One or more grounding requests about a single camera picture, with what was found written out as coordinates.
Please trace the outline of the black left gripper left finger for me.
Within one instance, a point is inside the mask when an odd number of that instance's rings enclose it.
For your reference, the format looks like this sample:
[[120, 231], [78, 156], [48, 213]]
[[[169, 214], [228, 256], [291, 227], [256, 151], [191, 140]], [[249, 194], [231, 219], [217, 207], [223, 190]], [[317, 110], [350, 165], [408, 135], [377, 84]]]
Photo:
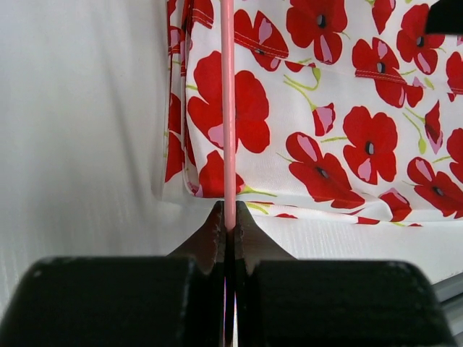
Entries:
[[223, 346], [223, 216], [217, 202], [166, 256], [38, 260], [1, 319], [1, 344]]

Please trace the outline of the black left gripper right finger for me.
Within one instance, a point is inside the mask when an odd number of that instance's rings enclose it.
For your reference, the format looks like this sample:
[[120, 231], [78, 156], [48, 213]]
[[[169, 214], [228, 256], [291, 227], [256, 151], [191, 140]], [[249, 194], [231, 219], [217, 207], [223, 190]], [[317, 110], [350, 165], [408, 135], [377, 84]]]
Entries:
[[237, 203], [240, 346], [455, 346], [434, 290], [395, 260], [298, 260]]

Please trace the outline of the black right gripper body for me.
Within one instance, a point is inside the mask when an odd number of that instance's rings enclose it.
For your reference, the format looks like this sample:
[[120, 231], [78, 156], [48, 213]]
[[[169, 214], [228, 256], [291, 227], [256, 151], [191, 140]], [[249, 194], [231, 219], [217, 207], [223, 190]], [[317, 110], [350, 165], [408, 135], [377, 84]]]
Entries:
[[425, 24], [427, 34], [462, 35], [462, 0], [439, 0], [430, 7]]

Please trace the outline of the red poppy print skirt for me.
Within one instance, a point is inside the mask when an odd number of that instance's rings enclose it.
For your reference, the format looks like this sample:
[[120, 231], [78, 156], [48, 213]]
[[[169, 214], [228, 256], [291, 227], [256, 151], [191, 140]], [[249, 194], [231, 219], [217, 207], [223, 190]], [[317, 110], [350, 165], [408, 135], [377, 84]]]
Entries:
[[236, 1], [236, 193], [252, 213], [462, 220], [462, 31], [431, 1]]

